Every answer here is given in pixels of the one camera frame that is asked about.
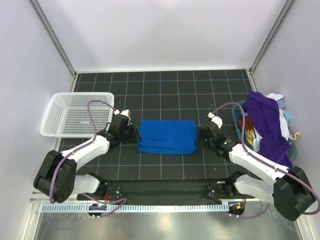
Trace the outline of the blue towel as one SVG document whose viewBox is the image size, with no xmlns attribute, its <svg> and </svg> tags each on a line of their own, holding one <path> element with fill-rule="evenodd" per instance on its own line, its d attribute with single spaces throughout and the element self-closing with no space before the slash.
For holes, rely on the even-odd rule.
<svg viewBox="0 0 320 240">
<path fill-rule="evenodd" d="M 139 136 L 137 150 L 142 153 L 189 155 L 197 150 L 193 120 L 141 120 Z"/>
</svg>

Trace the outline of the purple towel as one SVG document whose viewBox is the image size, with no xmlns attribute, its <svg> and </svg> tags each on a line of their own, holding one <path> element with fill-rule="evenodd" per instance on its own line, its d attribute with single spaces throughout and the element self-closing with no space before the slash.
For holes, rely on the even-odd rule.
<svg viewBox="0 0 320 240">
<path fill-rule="evenodd" d="M 262 136 L 257 153 L 272 162 L 292 168 L 293 164 L 287 155 L 291 146 L 281 133 L 277 102 L 260 92 L 251 91 L 247 95 L 243 110 Z"/>
</svg>

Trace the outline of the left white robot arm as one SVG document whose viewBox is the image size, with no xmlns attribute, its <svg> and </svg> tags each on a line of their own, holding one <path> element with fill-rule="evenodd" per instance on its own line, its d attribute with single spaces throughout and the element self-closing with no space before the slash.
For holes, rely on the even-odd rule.
<svg viewBox="0 0 320 240">
<path fill-rule="evenodd" d="M 121 143 L 137 143 L 139 140 L 130 111 L 116 111 L 103 130 L 81 145 L 62 152 L 49 151 L 33 181 L 33 187 L 48 196 L 51 203 L 63 203 L 71 195 L 102 200 L 108 193 L 107 182 L 93 173 L 78 175 L 78 170 Z"/>
</svg>

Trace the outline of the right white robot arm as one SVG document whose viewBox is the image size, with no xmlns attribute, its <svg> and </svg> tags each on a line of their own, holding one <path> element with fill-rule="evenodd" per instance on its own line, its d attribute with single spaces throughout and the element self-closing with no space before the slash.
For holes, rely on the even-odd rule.
<svg viewBox="0 0 320 240">
<path fill-rule="evenodd" d="M 301 168 L 287 168 L 259 155 L 239 140 L 225 137 L 214 122 L 199 128 L 196 145 L 256 175 L 252 178 L 236 172 L 228 177 L 225 192 L 230 198 L 239 195 L 258 198 L 273 205 L 279 214 L 293 222 L 301 215 L 308 215 L 308 208 L 320 201 Z"/>
</svg>

